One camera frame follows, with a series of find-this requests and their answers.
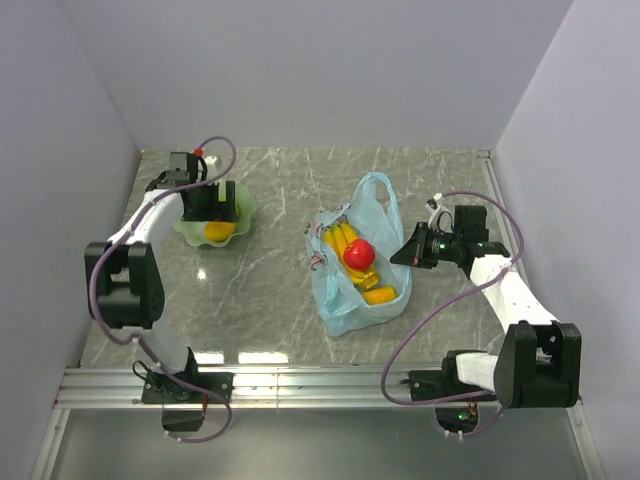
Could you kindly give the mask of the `yellow fake lemon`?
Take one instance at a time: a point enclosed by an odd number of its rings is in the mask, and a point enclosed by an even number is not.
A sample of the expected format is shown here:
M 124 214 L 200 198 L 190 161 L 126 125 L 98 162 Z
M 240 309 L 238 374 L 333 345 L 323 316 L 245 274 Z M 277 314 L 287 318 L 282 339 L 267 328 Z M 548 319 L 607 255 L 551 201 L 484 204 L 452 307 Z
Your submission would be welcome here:
M 235 233 L 236 227 L 234 222 L 208 222 L 204 227 L 204 236 L 210 242 L 222 243 Z

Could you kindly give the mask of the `red fake apple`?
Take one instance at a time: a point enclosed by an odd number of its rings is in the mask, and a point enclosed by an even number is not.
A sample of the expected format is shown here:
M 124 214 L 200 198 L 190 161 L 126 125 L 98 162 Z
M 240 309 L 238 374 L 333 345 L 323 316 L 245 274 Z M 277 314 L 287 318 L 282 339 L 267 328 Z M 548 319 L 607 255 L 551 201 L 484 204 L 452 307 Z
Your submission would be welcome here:
M 366 240 L 358 238 L 351 242 L 343 253 L 344 263 L 357 271 L 366 271 L 373 266 L 376 258 L 375 249 Z

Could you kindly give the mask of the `light blue plastic bag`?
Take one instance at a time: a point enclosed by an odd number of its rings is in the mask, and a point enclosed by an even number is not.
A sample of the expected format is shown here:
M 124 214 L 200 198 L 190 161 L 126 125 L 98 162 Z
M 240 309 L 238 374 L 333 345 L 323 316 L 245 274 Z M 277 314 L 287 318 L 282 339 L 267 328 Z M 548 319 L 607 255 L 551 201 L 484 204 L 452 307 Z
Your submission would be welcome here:
M 366 174 L 349 201 L 315 214 L 305 240 L 312 294 L 330 336 L 385 323 L 404 311 L 412 280 L 407 267 L 391 263 L 405 238 L 386 175 Z

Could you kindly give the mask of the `fake mango yellow green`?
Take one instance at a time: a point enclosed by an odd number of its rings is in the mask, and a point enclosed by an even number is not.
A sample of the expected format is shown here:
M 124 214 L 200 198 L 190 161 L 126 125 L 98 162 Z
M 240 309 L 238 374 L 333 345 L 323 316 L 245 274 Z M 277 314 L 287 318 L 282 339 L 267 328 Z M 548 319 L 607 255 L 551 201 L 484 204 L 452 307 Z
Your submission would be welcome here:
M 394 301 L 397 292 L 393 286 L 383 286 L 364 291 L 362 297 L 368 305 L 374 306 Z

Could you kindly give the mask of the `yellow fake banana bunch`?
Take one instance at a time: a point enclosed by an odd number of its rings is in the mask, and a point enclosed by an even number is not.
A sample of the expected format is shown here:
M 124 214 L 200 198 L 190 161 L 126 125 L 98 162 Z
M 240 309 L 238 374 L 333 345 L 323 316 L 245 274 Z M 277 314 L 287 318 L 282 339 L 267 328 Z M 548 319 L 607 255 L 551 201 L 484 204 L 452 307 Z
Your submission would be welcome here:
M 356 287 L 370 290 L 379 283 L 379 274 L 374 267 L 374 248 L 368 241 L 360 238 L 350 224 L 342 222 L 326 229 L 323 241 L 333 249 Z

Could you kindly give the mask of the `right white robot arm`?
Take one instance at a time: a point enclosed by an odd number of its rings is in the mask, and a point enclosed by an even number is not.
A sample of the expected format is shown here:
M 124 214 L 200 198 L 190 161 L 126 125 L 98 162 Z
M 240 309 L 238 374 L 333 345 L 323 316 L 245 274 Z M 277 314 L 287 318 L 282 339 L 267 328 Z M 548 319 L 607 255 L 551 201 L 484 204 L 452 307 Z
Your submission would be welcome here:
M 447 353 L 440 370 L 426 380 L 409 375 L 411 400 L 435 403 L 494 396 L 513 408 L 568 408 L 579 396 L 582 337 L 536 299 L 500 242 L 489 239 L 487 210 L 458 205 L 448 210 L 437 200 L 431 216 L 417 223 L 407 243 L 390 259 L 396 265 L 433 269 L 448 262 L 461 269 L 488 301 L 505 337 L 496 355 L 484 351 Z

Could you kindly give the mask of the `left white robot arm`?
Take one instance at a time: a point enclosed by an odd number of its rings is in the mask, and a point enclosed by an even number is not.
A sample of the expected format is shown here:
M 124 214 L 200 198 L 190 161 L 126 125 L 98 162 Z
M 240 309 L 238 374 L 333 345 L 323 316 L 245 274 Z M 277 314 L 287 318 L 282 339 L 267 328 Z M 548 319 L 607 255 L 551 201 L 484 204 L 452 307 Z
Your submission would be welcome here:
M 178 402 L 206 389 L 193 351 L 164 324 L 165 290 L 155 252 L 175 224 L 200 244 L 224 243 L 238 217 L 235 183 L 210 175 L 203 148 L 173 152 L 127 223 L 85 249 L 91 317 L 113 343 L 139 344 L 151 361 L 145 377 L 150 388 Z

